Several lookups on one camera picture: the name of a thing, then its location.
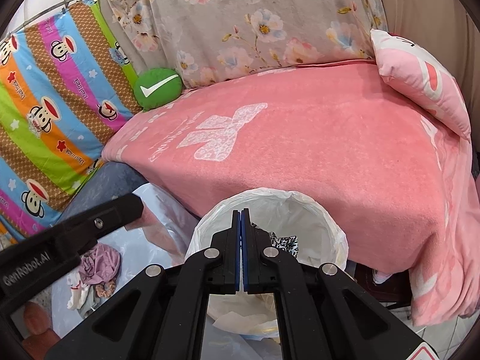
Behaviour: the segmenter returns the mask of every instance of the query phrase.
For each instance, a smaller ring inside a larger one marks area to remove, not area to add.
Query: metal rod
[[[56,9],[56,8],[59,8],[61,7],[62,5],[64,4],[67,4],[71,1],[75,1],[75,0],[64,0],[58,4],[55,4],[53,5],[52,7],[50,8],[47,8],[43,11],[41,11],[39,14],[33,16],[32,18],[28,19],[27,21],[25,21],[23,24],[21,24],[20,26],[18,26],[17,28],[15,28],[13,31],[10,31],[6,36],[5,38],[2,39],[2,42],[5,40],[5,39],[8,39],[13,33],[17,32],[17,31],[20,31],[22,28],[25,28],[26,26],[28,26],[30,23],[32,23],[33,21],[37,20],[39,17],[42,17],[43,15],[45,15],[46,13]]]

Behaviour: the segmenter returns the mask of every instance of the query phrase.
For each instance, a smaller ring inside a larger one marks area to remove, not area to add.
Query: white checkmark
[[[175,77],[178,77],[178,74],[174,74],[173,76],[167,77],[166,79],[163,79],[160,82],[157,82],[155,85],[151,86],[150,88],[145,88],[143,86],[140,86],[140,89],[143,92],[143,95],[145,97],[150,96],[153,92],[155,92],[158,88],[160,88],[162,85],[165,85],[168,83],[170,80],[173,80]]]

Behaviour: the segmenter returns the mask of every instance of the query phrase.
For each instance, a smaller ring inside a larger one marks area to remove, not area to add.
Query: purple cloth
[[[120,267],[120,253],[109,245],[98,243],[82,256],[78,267],[85,284],[106,283],[113,279]]]

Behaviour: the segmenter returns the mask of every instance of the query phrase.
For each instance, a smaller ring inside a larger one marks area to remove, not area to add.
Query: colorful striped fabric
[[[136,79],[93,0],[0,44],[0,235],[56,223],[141,110]]]

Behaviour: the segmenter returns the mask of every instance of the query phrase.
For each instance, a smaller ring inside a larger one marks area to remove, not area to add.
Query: metal screw
[[[219,256],[220,252],[218,251],[218,249],[211,247],[210,249],[205,250],[203,254],[205,255],[205,257],[207,257],[207,259],[214,259]]]
[[[269,246],[263,249],[263,254],[267,257],[277,257],[278,249],[276,247]]]
[[[101,229],[103,227],[103,221],[100,218],[95,219],[94,223],[97,229]]]
[[[336,265],[333,264],[325,264],[324,266],[322,266],[322,271],[326,275],[333,276],[338,272],[338,268]]]
[[[162,267],[159,265],[151,265],[145,269],[145,273],[147,276],[153,278],[154,276],[158,276],[162,272]]]

